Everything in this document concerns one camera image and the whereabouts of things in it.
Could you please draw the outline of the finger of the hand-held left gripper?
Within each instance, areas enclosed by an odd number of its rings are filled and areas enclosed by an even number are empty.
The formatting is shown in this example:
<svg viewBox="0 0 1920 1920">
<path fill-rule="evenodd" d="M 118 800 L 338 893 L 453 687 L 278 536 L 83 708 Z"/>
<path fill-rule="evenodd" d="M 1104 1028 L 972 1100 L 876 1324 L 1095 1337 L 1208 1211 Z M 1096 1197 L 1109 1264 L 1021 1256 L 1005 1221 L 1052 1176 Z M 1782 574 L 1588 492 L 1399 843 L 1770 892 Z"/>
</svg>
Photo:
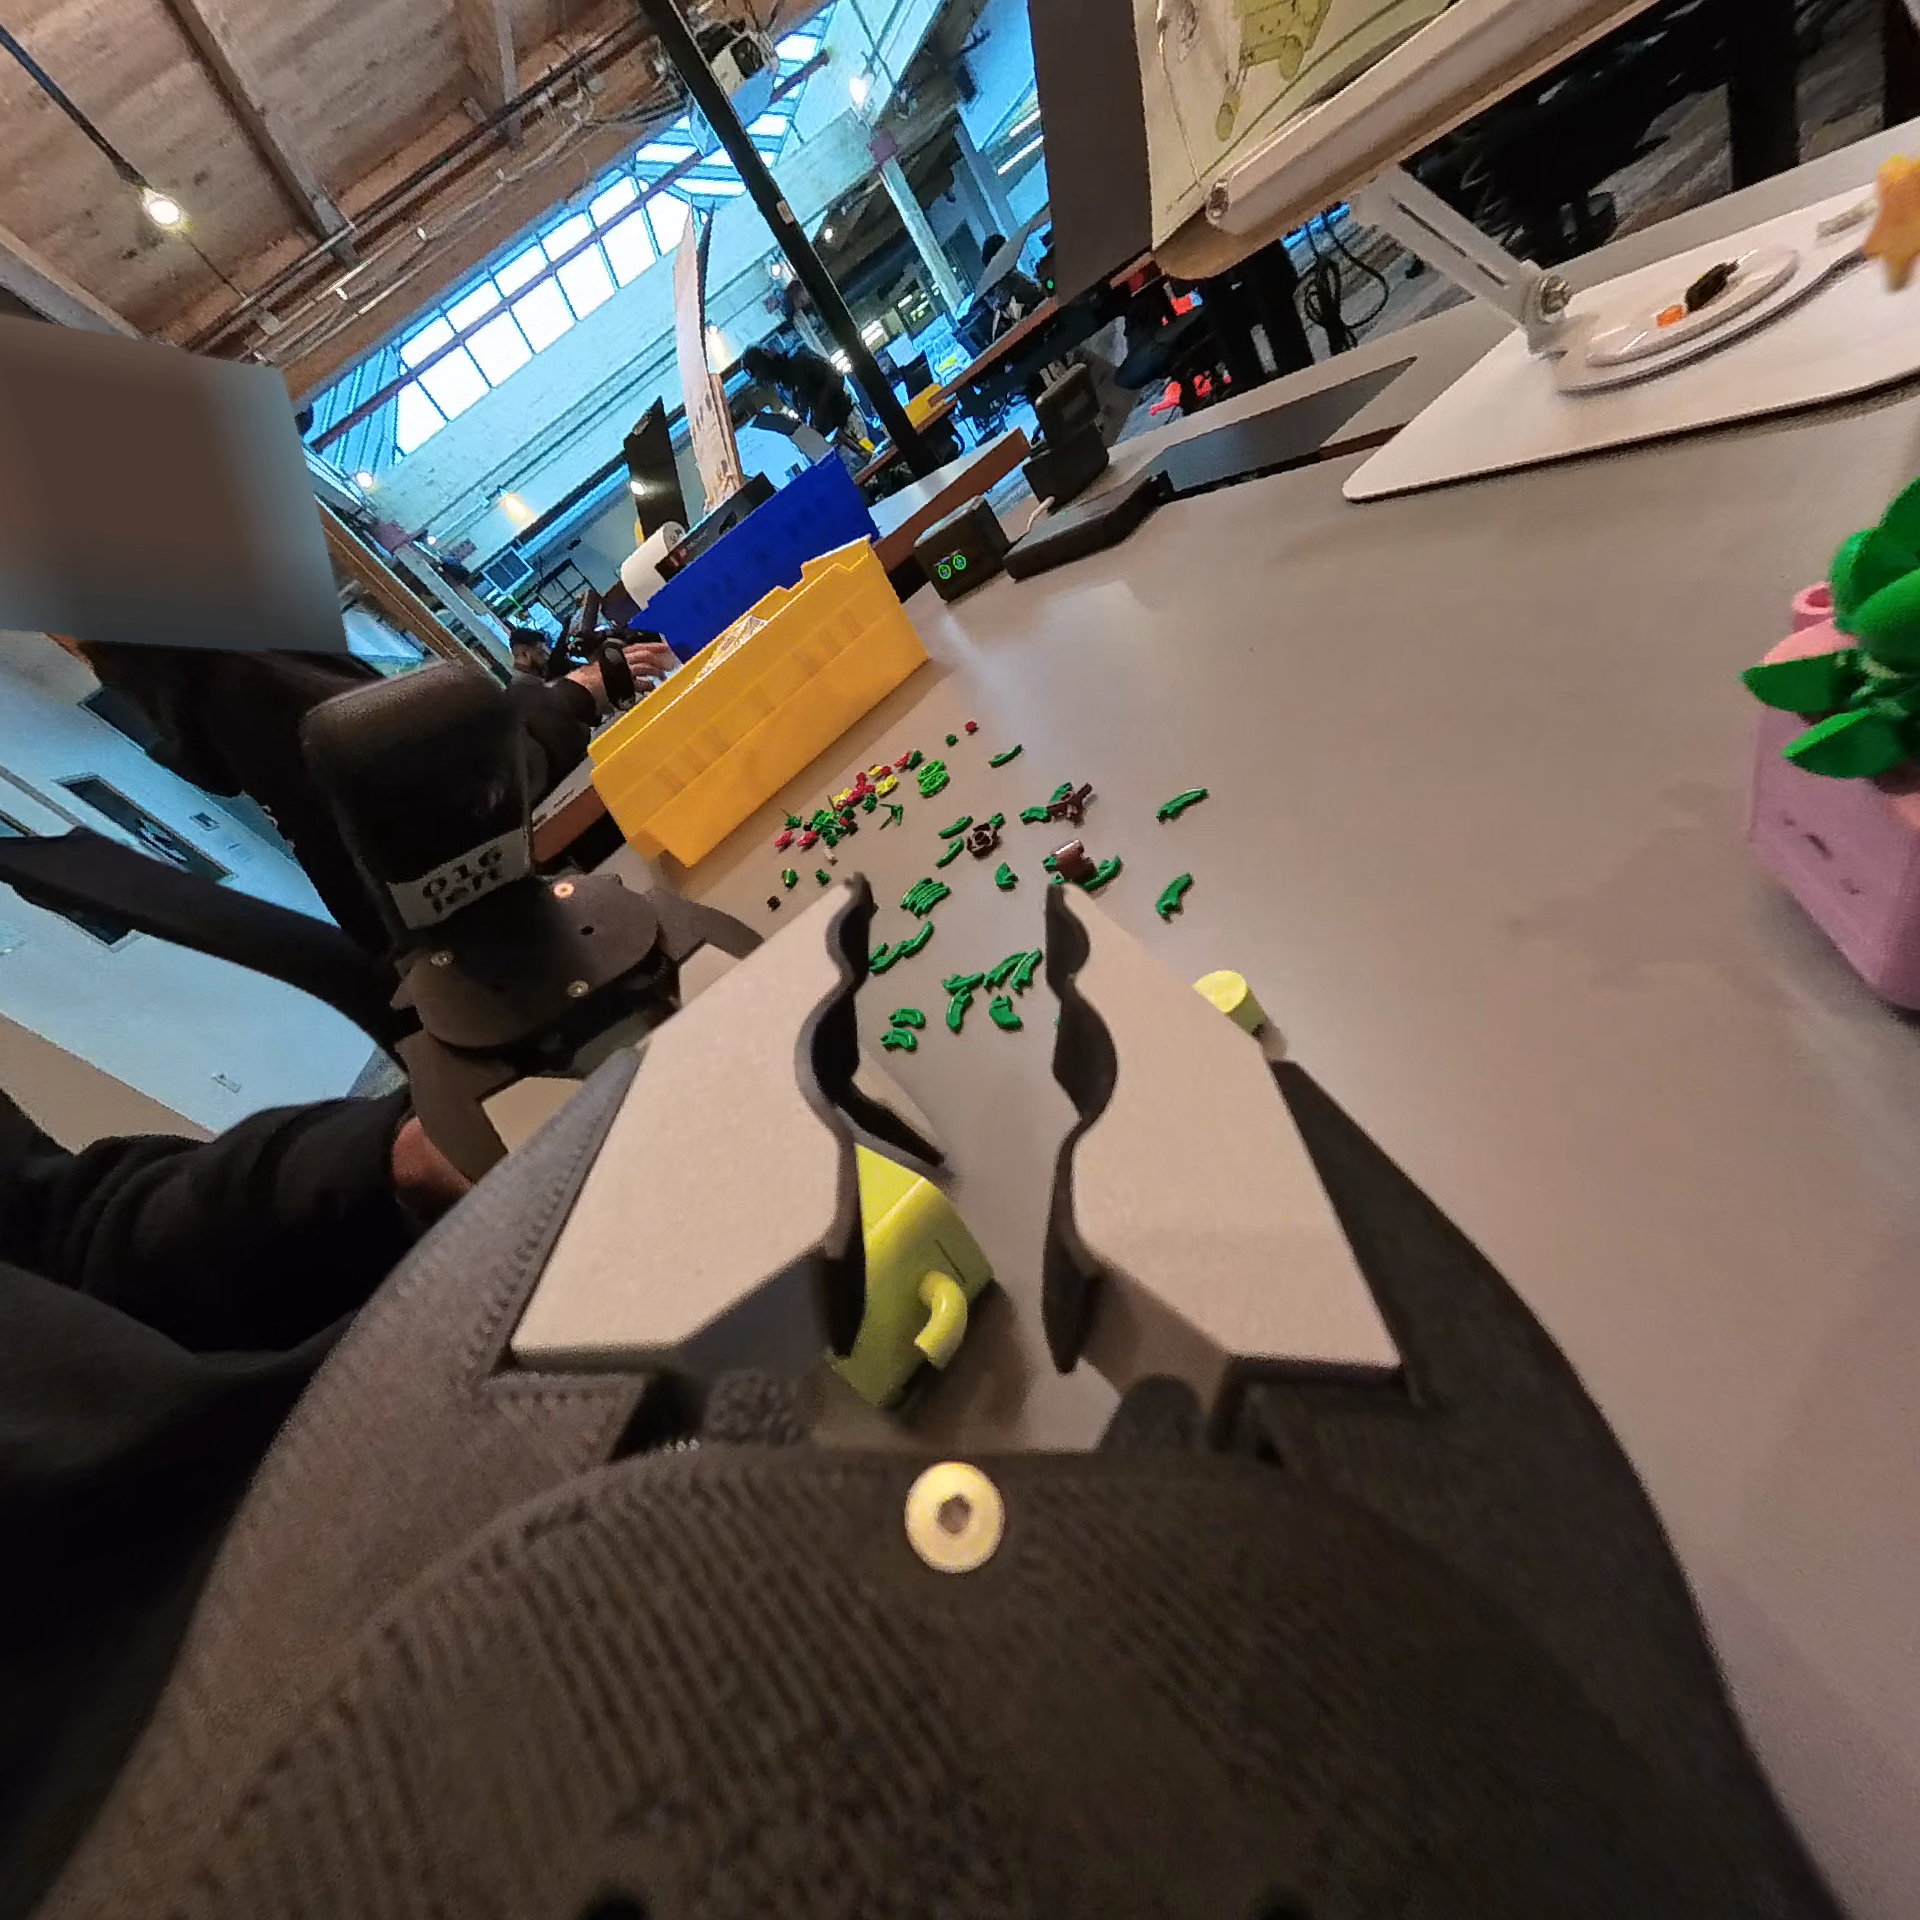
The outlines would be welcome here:
<svg viewBox="0 0 1920 1920">
<path fill-rule="evenodd" d="M 530 1075 L 480 1100 L 506 1153 L 533 1141 L 584 1085 L 575 1075 Z"/>
<path fill-rule="evenodd" d="M 654 896 L 656 968 L 676 974 L 702 948 L 740 959 L 760 945 L 760 935 L 731 915 L 684 896 Z"/>
</svg>

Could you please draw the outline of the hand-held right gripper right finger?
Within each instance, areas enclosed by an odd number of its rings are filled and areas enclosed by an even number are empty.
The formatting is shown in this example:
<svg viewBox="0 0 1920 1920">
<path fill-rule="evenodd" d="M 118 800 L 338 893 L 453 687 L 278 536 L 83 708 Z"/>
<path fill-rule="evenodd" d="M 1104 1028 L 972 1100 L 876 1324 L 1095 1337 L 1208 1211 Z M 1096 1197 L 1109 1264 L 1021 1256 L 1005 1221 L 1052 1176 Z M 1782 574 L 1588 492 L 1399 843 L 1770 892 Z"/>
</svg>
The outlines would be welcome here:
<svg viewBox="0 0 1920 1920">
<path fill-rule="evenodd" d="M 1040 1326 L 1110 1388 L 1383 1382 L 1392 1337 L 1278 1064 L 1093 897 L 1054 886 L 1054 1163 Z"/>
</svg>

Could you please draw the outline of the lime green brick block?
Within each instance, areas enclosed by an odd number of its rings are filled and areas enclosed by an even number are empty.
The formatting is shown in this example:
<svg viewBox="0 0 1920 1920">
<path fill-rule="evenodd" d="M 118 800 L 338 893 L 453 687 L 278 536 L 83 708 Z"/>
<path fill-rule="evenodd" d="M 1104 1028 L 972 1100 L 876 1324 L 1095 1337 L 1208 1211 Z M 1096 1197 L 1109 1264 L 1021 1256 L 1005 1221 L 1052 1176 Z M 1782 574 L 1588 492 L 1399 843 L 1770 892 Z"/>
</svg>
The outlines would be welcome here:
<svg viewBox="0 0 1920 1920">
<path fill-rule="evenodd" d="M 991 1264 L 942 1187 L 855 1149 L 866 1287 L 850 1352 L 832 1371 L 870 1408 L 898 1411 L 964 1349 Z"/>
</svg>

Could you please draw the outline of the scattered small brick pieces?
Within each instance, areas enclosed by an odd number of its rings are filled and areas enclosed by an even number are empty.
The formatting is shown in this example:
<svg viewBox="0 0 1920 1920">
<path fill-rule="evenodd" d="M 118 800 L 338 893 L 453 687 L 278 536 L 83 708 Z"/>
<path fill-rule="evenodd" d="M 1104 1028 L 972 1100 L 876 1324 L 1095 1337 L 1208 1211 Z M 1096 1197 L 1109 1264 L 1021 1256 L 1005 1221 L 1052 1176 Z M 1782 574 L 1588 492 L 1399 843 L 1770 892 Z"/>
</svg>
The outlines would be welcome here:
<svg viewBox="0 0 1920 1920">
<path fill-rule="evenodd" d="M 939 1036 L 1018 1036 L 1042 1023 L 1048 897 L 1133 881 L 1155 923 L 1176 920 L 1194 889 L 1179 832 L 1208 800 L 1212 785 L 1191 781 L 1123 803 L 1087 763 L 964 716 L 860 763 L 813 809 L 791 807 L 765 907 L 863 872 L 879 1047 L 910 1055 Z"/>
</svg>

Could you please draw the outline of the yellow plastic bin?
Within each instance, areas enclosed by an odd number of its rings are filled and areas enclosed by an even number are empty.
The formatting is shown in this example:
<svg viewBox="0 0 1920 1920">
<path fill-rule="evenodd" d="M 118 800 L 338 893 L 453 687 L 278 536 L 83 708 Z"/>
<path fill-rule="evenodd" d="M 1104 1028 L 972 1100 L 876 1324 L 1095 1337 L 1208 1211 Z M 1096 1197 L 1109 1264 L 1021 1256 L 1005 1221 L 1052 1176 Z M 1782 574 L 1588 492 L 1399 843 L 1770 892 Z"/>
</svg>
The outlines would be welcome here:
<svg viewBox="0 0 1920 1920">
<path fill-rule="evenodd" d="M 592 791 L 637 852 L 695 865 L 926 659 L 872 541 L 843 544 L 600 733 Z"/>
</svg>

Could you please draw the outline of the blue plastic bin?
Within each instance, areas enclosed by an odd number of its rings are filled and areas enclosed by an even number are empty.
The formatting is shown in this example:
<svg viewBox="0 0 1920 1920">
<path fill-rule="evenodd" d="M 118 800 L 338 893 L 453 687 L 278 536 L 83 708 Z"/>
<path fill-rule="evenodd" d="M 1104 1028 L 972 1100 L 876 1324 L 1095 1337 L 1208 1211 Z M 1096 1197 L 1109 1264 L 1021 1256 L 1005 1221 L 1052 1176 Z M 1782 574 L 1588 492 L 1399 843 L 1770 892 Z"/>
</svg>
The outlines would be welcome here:
<svg viewBox="0 0 1920 1920">
<path fill-rule="evenodd" d="M 878 536 L 853 470 L 829 453 L 632 600 L 628 631 L 660 638 L 685 662 L 773 589 L 799 585 L 810 559 Z"/>
</svg>

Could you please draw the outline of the black charger with green lights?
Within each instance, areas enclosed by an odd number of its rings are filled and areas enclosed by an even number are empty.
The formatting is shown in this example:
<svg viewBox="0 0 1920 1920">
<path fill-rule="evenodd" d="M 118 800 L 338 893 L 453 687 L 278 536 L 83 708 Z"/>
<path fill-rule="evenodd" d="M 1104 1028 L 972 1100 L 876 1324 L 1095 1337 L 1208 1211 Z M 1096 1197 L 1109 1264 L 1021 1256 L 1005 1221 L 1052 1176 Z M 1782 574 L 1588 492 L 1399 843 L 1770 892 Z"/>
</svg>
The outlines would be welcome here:
<svg viewBox="0 0 1920 1920">
<path fill-rule="evenodd" d="M 914 565 L 926 585 L 952 605 L 981 585 L 1004 575 L 1007 550 L 1010 541 L 1000 516 L 982 494 L 976 494 L 926 528 L 926 535 L 914 544 Z"/>
</svg>

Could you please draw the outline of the tall cardboard banner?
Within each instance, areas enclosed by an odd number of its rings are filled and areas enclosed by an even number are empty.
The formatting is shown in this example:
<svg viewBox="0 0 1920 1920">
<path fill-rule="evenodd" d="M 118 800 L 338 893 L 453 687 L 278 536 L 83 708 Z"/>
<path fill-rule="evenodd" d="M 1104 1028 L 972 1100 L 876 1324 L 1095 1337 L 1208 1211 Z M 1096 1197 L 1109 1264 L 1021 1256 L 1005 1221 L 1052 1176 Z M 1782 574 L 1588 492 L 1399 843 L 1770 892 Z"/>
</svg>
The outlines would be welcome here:
<svg viewBox="0 0 1920 1920">
<path fill-rule="evenodd" d="M 706 321 L 706 260 L 710 224 L 699 209 L 688 214 L 675 251 L 675 334 L 682 406 L 688 444 L 704 489 L 704 512 L 724 504 L 746 487 L 735 448 L 724 379 L 714 371 Z"/>
</svg>

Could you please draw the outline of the wooden background desk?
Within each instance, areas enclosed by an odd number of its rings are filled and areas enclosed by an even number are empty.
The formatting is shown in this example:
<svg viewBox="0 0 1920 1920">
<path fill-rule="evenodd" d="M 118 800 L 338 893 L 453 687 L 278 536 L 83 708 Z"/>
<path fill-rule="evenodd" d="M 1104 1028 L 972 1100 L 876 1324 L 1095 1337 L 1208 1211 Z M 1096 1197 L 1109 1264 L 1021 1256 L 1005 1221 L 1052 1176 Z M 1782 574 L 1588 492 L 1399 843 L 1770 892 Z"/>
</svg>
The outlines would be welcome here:
<svg viewBox="0 0 1920 1920">
<path fill-rule="evenodd" d="M 870 507 L 878 561 L 898 572 L 912 561 L 923 535 L 972 497 L 989 494 L 999 480 L 1023 465 L 1031 440 L 1021 427 L 1007 427 L 981 448 L 972 448 L 939 470 L 885 496 Z"/>
</svg>

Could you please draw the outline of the flat black power bank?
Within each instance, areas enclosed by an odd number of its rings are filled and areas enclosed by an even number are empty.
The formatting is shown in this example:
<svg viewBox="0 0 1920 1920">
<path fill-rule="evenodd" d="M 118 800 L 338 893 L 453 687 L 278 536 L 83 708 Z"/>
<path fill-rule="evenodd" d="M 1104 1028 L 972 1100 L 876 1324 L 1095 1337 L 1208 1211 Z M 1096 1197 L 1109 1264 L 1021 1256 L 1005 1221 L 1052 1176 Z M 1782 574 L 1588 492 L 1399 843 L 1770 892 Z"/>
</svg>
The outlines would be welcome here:
<svg viewBox="0 0 1920 1920">
<path fill-rule="evenodd" d="M 1164 470 L 1143 470 L 1102 496 L 1075 501 L 1063 512 L 1037 519 L 1005 549 L 1004 572 L 1013 581 L 1032 581 L 1054 568 L 1114 550 L 1170 501 Z"/>
</svg>

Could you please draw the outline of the upright black device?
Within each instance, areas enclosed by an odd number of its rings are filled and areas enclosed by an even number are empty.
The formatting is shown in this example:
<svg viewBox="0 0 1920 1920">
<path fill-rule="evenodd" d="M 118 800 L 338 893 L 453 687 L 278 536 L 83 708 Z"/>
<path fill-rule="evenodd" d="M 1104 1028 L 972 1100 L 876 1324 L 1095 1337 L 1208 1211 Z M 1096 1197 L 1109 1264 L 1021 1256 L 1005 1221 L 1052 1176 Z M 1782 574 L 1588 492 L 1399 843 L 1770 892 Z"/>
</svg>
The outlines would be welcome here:
<svg viewBox="0 0 1920 1920">
<path fill-rule="evenodd" d="M 1023 459 L 1023 481 L 1042 507 L 1055 512 L 1110 465 L 1102 438 L 1102 408 L 1090 367 L 1069 366 L 1036 398 L 1037 436 Z"/>
</svg>

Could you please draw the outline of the black steel column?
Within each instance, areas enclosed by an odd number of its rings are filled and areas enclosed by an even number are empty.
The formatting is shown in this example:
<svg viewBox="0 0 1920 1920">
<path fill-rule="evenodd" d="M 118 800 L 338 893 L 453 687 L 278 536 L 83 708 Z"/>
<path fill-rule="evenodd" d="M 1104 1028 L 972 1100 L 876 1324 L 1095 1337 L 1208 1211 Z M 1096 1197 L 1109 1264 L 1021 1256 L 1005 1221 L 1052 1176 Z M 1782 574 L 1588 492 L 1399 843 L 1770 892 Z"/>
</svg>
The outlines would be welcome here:
<svg viewBox="0 0 1920 1920">
<path fill-rule="evenodd" d="M 767 224 L 779 256 L 804 287 L 807 299 L 832 336 L 832 344 L 848 358 L 848 373 L 879 421 L 883 435 L 892 444 L 893 454 L 904 459 L 914 475 L 932 473 L 932 453 L 922 430 L 910 421 L 904 405 L 896 395 L 892 376 L 879 371 L 879 361 L 863 343 L 860 325 L 855 325 L 845 299 L 827 273 L 826 262 L 810 241 L 802 221 L 795 217 L 782 185 L 749 133 L 747 121 L 755 118 L 760 107 L 751 105 L 746 111 L 735 110 L 735 99 L 756 81 L 728 99 L 709 69 L 709 61 L 695 39 L 698 30 L 688 22 L 688 16 L 678 4 L 637 1 L 637 13 L 647 30 L 656 37 L 659 51 L 668 60 L 671 72 L 678 77 L 684 99 L 688 100 L 688 111 L 699 115 L 722 152 L 733 163 L 735 175 L 742 183 L 747 199 Z M 778 69 L 779 56 L 774 47 L 774 69 L 765 79 L 773 79 Z"/>
</svg>

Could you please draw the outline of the pink brick pot with plant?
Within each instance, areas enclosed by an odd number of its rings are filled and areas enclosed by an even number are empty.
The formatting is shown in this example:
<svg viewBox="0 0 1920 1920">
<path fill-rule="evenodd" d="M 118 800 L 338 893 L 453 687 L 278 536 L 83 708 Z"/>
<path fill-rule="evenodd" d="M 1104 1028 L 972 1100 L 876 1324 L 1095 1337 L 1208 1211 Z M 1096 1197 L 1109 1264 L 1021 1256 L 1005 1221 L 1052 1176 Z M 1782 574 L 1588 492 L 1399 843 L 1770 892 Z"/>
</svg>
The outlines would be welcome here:
<svg viewBox="0 0 1920 1920">
<path fill-rule="evenodd" d="M 1741 686 L 1746 840 L 1868 990 L 1917 1007 L 1917 484 L 1832 552 Z"/>
</svg>

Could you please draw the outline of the white book stand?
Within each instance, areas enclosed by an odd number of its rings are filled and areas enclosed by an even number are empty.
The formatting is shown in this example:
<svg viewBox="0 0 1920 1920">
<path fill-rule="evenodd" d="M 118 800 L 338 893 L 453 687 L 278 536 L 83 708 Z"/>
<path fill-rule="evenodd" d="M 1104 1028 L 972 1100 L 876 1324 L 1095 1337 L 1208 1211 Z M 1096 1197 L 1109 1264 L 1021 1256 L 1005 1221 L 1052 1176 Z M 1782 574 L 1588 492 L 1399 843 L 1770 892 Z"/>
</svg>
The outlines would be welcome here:
<svg viewBox="0 0 1920 1920">
<path fill-rule="evenodd" d="M 1507 254 L 1400 163 L 1340 201 L 1493 305 L 1509 334 L 1346 480 L 1352 502 L 1803 412 L 1917 371 L 1915 273 L 1891 292 L 1860 256 L 1874 183 L 1574 292 Z M 1187 229 L 1152 251 L 1164 270 L 1199 279 L 1310 214 L 1242 235 Z M 1728 257 L 1740 277 L 1684 312 L 1691 279 Z"/>
</svg>

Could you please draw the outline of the brick instruction booklet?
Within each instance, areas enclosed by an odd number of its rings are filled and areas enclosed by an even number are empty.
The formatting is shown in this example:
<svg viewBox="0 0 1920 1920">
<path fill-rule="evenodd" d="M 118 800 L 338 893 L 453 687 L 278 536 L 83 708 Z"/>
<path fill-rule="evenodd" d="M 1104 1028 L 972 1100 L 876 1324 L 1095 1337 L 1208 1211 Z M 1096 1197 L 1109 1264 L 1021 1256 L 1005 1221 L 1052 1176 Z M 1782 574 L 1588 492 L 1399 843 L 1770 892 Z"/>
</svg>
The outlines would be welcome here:
<svg viewBox="0 0 1920 1920">
<path fill-rule="evenodd" d="M 1155 249 L 1316 213 L 1644 1 L 1136 4 Z"/>
</svg>

